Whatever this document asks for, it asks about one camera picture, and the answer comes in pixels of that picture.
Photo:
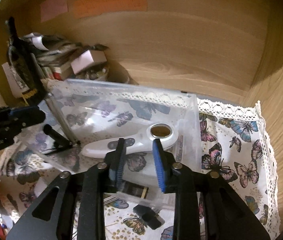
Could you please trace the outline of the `black white charger plug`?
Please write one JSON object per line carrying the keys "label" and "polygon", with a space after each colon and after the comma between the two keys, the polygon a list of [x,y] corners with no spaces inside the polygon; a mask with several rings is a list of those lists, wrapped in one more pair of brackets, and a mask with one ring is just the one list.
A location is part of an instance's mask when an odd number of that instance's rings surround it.
{"label": "black white charger plug", "polygon": [[136,205],[133,212],[152,230],[160,228],[165,223],[165,220],[159,215],[160,210],[154,207]]}

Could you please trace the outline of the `dark wine bottle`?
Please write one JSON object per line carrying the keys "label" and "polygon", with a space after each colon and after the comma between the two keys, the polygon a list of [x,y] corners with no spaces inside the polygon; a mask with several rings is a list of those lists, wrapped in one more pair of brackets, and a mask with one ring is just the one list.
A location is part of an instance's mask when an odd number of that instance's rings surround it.
{"label": "dark wine bottle", "polygon": [[23,99],[30,106],[38,105],[46,96],[29,44],[17,34],[15,19],[6,20],[9,33],[8,63],[22,93]]}

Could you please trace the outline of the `stack of papers and books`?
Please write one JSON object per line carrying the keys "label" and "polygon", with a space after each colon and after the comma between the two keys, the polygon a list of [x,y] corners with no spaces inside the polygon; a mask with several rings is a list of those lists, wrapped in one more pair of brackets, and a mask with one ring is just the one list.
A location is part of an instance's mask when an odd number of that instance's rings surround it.
{"label": "stack of papers and books", "polygon": [[66,80],[78,78],[85,80],[106,81],[109,74],[107,62],[85,69],[79,74],[74,74],[71,62],[86,50],[105,51],[107,46],[95,44],[83,45],[80,42],[72,42],[60,35],[42,35],[30,33],[21,38],[26,41],[35,56],[37,65],[45,78]]}

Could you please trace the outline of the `small white cardboard box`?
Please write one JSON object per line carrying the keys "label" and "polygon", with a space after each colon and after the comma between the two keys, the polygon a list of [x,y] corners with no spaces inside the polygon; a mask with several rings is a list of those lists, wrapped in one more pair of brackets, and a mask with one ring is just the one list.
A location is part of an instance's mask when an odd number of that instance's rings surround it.
{"label": "small white cardboard box", "polygon": [[79,74],[87,68],[107,62],[103,51],[86,50],[71,62],[74,74]]}

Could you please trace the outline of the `silver metal cylinder tube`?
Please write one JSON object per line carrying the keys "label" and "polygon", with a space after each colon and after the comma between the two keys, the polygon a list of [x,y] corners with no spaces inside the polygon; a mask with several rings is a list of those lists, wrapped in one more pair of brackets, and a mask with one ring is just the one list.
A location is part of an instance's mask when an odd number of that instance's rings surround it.
{"label": "silver metal cylinder tube", "polygon": [[80,145],[80,140],[72,131],[66,117],[64,116],[61,108],[58,106],[58,102],[54,98],[53,93],[48,93],[45,97],[46,104],[50,109],[51,113],[54,115],[55,119],[61,126],[61,129],[67,139],[73,143],[73,145],[77,146]]}

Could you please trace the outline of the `pink sticky note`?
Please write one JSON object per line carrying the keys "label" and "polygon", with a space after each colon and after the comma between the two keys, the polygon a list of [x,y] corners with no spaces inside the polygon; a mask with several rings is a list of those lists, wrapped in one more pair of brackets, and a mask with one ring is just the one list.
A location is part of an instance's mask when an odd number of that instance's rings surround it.
{"label": "pink sticky note", "polygon": [[40,4],[41,22],[68,12],[67,0],[45,0]]}

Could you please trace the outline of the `orange sticky note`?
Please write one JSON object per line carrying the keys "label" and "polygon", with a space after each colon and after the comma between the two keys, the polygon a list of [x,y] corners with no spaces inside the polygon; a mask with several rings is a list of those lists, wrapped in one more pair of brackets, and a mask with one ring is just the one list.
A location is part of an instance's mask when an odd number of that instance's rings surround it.
{"label": "orange sticky note", "polygon": [[75,18],[121,11],[147,11],[147,0],[77,0],[73,3]]}

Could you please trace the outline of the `small black microphone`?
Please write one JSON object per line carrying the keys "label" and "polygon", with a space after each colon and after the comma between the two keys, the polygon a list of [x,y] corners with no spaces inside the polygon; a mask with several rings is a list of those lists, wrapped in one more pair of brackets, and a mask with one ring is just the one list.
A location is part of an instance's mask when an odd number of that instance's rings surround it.
{"label": "small black microphone", "polygon": [[43,132],[45,133],[45,135],[53,139],[54,150],[63,151],[73,147],[73,143],[70,140],[68,140],[63,135],[54,130],[49,124],[45,124],[43,126]]}

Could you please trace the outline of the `butterfly print lace cloth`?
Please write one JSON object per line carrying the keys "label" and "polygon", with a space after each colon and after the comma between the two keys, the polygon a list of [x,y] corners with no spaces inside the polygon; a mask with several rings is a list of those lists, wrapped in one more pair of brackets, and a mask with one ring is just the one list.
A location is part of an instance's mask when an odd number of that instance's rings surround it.
{"label": "butterfly print lace cloth", "polygon": [[[198,100],[201,139],[199,172],[217,171],[229,179],[265,227],[271,239],[279,235],[276,161],[259,107],[239,115],[221,112],[208,100]],[[41,125],[23,131],[0,156],[0,217],[12,228],[36,197],[60,171],[36,152]],[[70,150],[72,164],[79,163]]]}

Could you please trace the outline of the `clear plastic storage box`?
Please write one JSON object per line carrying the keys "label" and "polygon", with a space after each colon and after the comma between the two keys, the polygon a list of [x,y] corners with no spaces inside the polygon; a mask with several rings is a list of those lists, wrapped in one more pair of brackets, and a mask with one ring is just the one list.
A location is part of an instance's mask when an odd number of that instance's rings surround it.
{"label": "clear plastic storage box", "polygon": [[[80,140],[77,148],[80,160],[76,165],[69,159],[70,151],[51,154],[49,149],[53,146],[53,140],[39,131],[36,152],[54,167],[72,173],[84,172],[94,161],[101,160],[81,154],[86,144],[124,138],[151,124],[165,123],[179,132],[177,142],[166,150],[173,154],[176,161],[194,171],[200,170],[201,139],[195,94],[78,79],[50,80],[47,90],[53,93],[72,131]],[[40,103],[40,108],[46,113],[46,123],[62,133],[45,100]],[[120,197],[148,206],[174,208],[174,196],[163,194],[158,186],[152,152],[127,155],[124,181],[147,187],[148,192],[142,198],[120,191]]]}

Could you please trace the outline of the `white handheld massager device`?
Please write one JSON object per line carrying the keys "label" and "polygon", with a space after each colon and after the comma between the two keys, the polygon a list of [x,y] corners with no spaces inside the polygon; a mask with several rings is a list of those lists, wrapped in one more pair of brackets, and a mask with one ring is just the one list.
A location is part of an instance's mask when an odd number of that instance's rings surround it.
{"label": "white handheld massager device", "polygon": [[[178,129],[165,123],[154,123],[141,128],[136,134],[124,137],[127,154],[151,152],[152,142],[159,139],[163,149],[171,148],[179,137]],[[89,158],[102,159],[117,148],[119,138],[110,138],[86,144],[81,154]]]}

